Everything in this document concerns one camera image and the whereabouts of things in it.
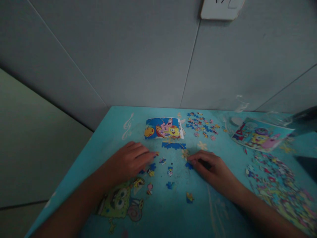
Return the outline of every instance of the wall outlet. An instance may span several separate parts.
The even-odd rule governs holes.
[[[205,0],[200,17],[209,20],[234,20],[244,0]]]

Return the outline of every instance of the blue puzzle piece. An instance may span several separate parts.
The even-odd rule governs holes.
[[[177,149],[185,150],[186,144],[163,142],[162,148],[166,148],[166,149],[174,148],[175,150],[177,150]]]
[[[190,164],[190,163],[186,163],[185,166],[189,169],[189,170],[192,170],[193,169],[193,165]]]
[[[155,163],[150,164],[150,170],[154,171],[156,169]]]
[[[193,203],[193,201],[189,200],[189,198],[186,198],[187,203]]]
[[[173,189],[174,184],[175,184],[174,182],[167,182],[166,186],[168,189]]]

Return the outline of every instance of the forearm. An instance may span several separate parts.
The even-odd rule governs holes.
[[[101,183],[105,175],[97,170],[35,231],[32,237],[74,237],[84,226],[93,208],[113,182]]]
[[[237,202],[237,205],[267,235],[273,237],[306,237],[297,227],[248,189],[245,191],[244,198]]]

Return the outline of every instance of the white doodle on table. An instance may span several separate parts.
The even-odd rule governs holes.
[[[133,117],[134,113],[131,114],[129,120],[127,120],[125,122],[125,124],[123,125],[123,129],[125,129],[125,133],[122,135],[122,140],[125,140],[128,136],[130,136],[132,134],[132,132],[129,132],[130,128],[131,128],[131,124],[132,124],[132,117]]]

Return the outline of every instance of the spongebob cartoon print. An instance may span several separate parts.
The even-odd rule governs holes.
[[[139,186],[144,184],[144,179],[136,177],[134,183],[133,181],[128,181],[104,195],[104,198],[99,203],[95,213],[109,218],[110,234],[114,233],[116,227],[113,223],[114,219],[124,219],[127,215],[131,221],[139,221],[142,218],[144,200],[132,198],[131,191],[133,189],[138,189]]]
[[[179,118],[150,118],[146,120],[144,139],[184,139]]]
[[[271,152],[293,129],[247,117],[231,137],[236,143],[262,152]]]

